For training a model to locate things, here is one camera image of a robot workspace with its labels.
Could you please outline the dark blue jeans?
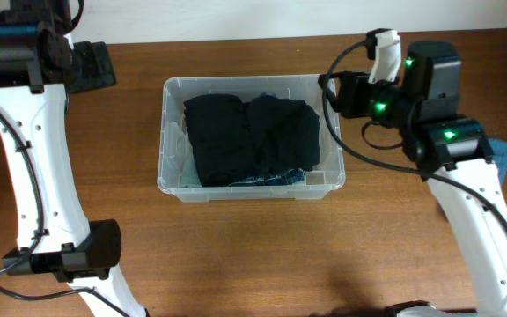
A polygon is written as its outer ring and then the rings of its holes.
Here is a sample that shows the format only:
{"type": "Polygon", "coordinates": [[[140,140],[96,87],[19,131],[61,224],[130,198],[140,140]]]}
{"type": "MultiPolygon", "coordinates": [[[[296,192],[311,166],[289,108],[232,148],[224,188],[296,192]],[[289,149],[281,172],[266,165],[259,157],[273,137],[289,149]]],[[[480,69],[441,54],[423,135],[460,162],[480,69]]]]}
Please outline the dark blue jeans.
{"type": "Polygon", "coordinates": [[[254,166],[236,186],[278,186],[301,181],[312,168],[319,117],[302,100],[261,94],[246,105],[254,166]]]}

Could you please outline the black garment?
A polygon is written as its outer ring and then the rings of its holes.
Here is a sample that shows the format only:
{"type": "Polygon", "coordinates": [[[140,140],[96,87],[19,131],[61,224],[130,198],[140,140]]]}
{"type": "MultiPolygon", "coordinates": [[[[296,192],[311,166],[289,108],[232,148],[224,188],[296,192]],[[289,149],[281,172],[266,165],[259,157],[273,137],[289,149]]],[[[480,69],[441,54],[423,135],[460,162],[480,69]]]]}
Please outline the black garment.
{"type": "Polygon", "coordinates": [[[320,163],[320,117],[303,100],[204,94],[183,105],[204,187],[290,185],[320,163]]]}

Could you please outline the light grey-blue jeans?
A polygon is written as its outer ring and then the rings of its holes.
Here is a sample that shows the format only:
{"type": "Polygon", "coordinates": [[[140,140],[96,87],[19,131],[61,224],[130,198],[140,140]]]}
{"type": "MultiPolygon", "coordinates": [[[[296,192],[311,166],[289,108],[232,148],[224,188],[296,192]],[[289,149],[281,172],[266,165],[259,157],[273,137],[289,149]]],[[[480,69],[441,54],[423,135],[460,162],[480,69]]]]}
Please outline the light grey-blue jeans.
{"type": "Polygon", "coordinates": [[[182,188],[200,188],[202,186],[196,171],[193,148],[191,145],[186,148],[186,156],[180,177],[180,186],[182,188]]]}

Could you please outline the blue shirt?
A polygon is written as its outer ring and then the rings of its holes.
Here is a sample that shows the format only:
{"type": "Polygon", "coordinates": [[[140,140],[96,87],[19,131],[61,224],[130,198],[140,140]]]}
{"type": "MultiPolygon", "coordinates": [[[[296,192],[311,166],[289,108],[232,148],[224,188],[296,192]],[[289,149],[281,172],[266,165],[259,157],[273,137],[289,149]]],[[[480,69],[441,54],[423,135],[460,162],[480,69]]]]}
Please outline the blue shirt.
{"type": "Polygon", "coordinates": [[[507,174],[507,142],[501,139],[490,138],[489,144],[494,152],[499,182],[503,185],[507,174]]]}

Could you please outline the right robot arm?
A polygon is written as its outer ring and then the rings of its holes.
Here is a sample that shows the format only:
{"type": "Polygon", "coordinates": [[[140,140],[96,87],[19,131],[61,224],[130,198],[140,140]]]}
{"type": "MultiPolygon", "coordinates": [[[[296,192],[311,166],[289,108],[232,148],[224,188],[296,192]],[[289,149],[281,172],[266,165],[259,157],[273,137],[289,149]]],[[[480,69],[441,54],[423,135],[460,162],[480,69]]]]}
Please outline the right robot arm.
{"type": "Polygon", "coordinates": [[[461,60],[445,41],[404,48],[393,29],[370,31],[360,42],[368,72],[319,76],[325,113],[367,118],[396,129],[410,160],[452,227],[473,280],[480,316],[507,316],[507,204],[496,156],[482,126],[460,114],[461,60]]]}

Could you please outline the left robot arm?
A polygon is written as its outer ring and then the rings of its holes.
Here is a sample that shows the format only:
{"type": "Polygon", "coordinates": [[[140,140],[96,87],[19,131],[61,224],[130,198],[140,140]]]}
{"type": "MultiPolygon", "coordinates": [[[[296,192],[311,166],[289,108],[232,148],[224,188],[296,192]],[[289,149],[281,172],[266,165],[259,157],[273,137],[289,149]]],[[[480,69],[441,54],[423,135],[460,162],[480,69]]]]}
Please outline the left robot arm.
{"type": "Polygon", "coordinates": [[[113,85],[106,46],[73,42],[66,1],[13,1],[0,11],[0,137],[18,214],[8,276],[51,274],[97,316],[144,316],[121,272],[121,230],[89,220],[65,135],[70,94],[113,85]]]}

